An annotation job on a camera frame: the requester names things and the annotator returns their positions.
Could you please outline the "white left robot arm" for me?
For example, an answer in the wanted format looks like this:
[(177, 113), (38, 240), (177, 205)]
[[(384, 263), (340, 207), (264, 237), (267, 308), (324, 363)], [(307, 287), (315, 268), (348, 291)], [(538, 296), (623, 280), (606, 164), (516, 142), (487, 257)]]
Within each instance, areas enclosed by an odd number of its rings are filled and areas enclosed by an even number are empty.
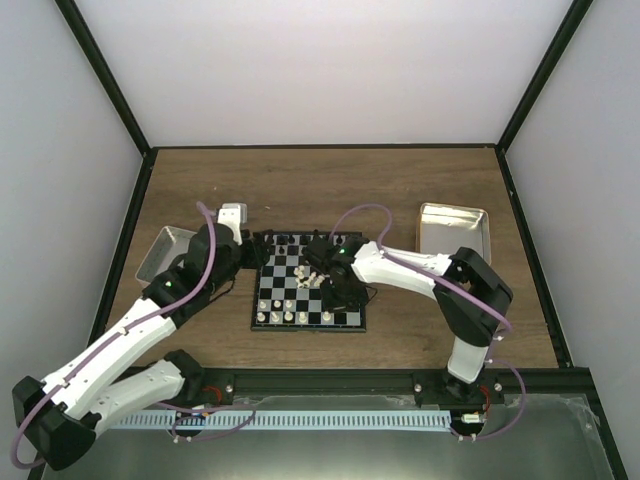
[(143, 371), (123, 373), (147, 350), (229, 293), (242, 269), (269, 258), (262, 233), (222, 223), (203, 226), (186, 253), (158, 273), (128, 312), (78, 357), (42, 380), (26, 376), (12, 389), (17, 436), (27, 438), (54, 470), (84, 456), (120, 419), (156, 403), (187, 406), (204, 392), (204, 369), (184, 350)]

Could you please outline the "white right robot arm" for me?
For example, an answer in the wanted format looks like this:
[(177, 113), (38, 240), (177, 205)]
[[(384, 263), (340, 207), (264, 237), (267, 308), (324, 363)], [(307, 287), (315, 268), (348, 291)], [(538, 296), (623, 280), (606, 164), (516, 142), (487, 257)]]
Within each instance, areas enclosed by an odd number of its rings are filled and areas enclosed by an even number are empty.
[(506, 313), (513, 292), (475, 250), (461, 247), (453, 254), (432, 255), (384, 248), (360, 236), (341, 244), (315, 236), (303, 247), (302, 257), (324, 277), (322, 301), (331, 313), (366, 306), (368, 290), (375, 285), (435, 301), (454, 335), (445, 393), (465, 403), (479, 392), (492, 343), (511, 329)]

